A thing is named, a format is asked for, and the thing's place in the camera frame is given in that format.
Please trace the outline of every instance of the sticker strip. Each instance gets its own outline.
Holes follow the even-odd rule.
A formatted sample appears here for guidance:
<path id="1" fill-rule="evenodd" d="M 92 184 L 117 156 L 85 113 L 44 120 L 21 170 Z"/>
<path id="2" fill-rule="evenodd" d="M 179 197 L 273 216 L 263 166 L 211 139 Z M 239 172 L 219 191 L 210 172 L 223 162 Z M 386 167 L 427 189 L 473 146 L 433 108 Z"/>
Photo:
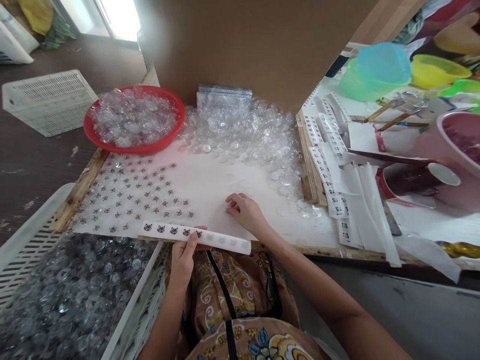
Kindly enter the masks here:
<path id="1" fill-rule="evenodd" d="M 317 121 L 312 116 L 305 116 L 306 130 L 308 131 L 308 137 L 310 138 L 311 144 L 314 147 L 318 147 L 322 141 L 322 134 L 320 133 L 320 128 L 317 125 Z"/>
<path id="2" fill-rule="evenodd" d="M 359 239 L 355 234 L 356 229 L 354 229 L 350 219 L 337 219 L 336 225 L 338 229 L 338 242 L 340 244 L 365 250 L 365 247 L 359 243 Z"/>
<path id="3" fill-rule="evenodd" d="M 349 151 L 340 136 L 338 127 L 331 121 L 324 113 L 318 114 L 318 122 L 321 126 L 322 132 L 326 141 L 328 141 L 331 151 L 335 155 L 336 162 L 339 166 L 344 166 L 349 163 Z"/>
<path id="4" fill-rule="evenodd" d="M 317 147 L 309 147 L 310 155 L 314 160 L 316 170 L 320 175 L 323 189 L 325 190 L 326 202 L 328 205 L 328 214 L 334 219 L 345 219 L 349 217 L 349 207 L 345 195 L 341 192 L 335 192 L 330 171 L 325 161 L 322 150 Z"/>
<path id="5" fill-rule="evenodd" d="M 240 237 L 164 222 L 144 221 L 138 234 L 150 238 L 186 242 L 194 232 L 198 235 L 199 244 L 245 255 L 250 255 L 252 251 L 252 243 Z"/>
<path id="6" fill-rule="evenodd" d="M 347 114 L 347 110 L 344 108 L 339 96 L 335 92 L 331 92 L 326 96 L 326 99 L 335 114 L 340 130 L 347 131 L 347 124 L 351 123 L 352 119 Z"/>

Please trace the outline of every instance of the white plastic crate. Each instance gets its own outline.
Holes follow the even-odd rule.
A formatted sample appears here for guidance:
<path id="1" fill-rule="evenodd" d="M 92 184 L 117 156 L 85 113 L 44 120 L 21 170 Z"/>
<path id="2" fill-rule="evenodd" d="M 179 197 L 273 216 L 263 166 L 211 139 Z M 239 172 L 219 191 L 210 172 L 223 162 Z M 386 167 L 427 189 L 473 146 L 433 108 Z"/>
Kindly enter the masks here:
<path id="1" fill-rule="evenodd" d="M 0 312 L 32 269 L 62 239 L 49 230 L 73 183 L 58 189 L 0 248 Z M 105 348 L 102 360 L 136 359 L 147 340 L 165 293 L 168 247 L 159 242 Z"/>
<path id="2" fill-rule="evenodd" d="M 98 100 L 78 70 L 8 82 L 1 89 L 3 109 L 46 137 L 83 126 Z"/>

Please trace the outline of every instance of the green plastic bowl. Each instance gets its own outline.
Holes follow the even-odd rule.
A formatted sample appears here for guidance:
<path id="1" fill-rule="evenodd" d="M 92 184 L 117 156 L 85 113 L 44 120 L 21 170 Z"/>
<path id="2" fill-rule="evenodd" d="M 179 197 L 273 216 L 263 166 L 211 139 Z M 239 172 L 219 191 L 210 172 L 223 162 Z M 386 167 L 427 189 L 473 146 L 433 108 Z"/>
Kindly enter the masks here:
<path id="1" fill-rule="evenodd" d="M 408 78 L 402 83 L 389 83 L 362 76 L 357 67 L 357 59 L 348 63 L 346 73 L 340 81 L 340 91 L 348 98 L 359 102 L 373 102 L 391 91 L 406 86 L 412 81 Z"/>

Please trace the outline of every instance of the cardboard partition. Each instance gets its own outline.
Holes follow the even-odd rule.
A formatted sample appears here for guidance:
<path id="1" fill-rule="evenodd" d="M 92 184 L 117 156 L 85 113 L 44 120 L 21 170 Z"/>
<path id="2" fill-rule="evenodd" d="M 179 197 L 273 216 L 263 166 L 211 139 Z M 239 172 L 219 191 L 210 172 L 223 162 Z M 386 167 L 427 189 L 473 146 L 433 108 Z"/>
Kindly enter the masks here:
<path id="1" fill-rule="evenodd" d="M 378 0 L 135 0 L 160 86 L 249 88 L 296 114 Z"/>

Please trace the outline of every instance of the person's arm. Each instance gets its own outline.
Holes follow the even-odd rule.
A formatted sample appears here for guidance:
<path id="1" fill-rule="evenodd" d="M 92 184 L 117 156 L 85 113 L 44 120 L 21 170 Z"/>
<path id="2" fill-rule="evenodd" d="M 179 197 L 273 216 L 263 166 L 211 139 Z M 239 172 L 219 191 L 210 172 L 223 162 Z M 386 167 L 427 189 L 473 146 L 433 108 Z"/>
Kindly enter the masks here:
<path id="1" fill-rule="evenodd" d="M 225 201 L 226 212 L 265 245 L 302 288 L 350 359 L 410 359 L 340 285 L 268 224 L 254 200 L 233 193 Z"/>
<path id="2" fill-rule="evenodd" d="M 170 281 L 155 324 L 138 360 L 175 359 L 185 295 L 194 269 L 193 255 L 195 251 L 210 249 L 209 246 L 197 245 L 198 241 L 197 233 L 194 232 L 188 242 L 177 241 L 173 244 Z"/>

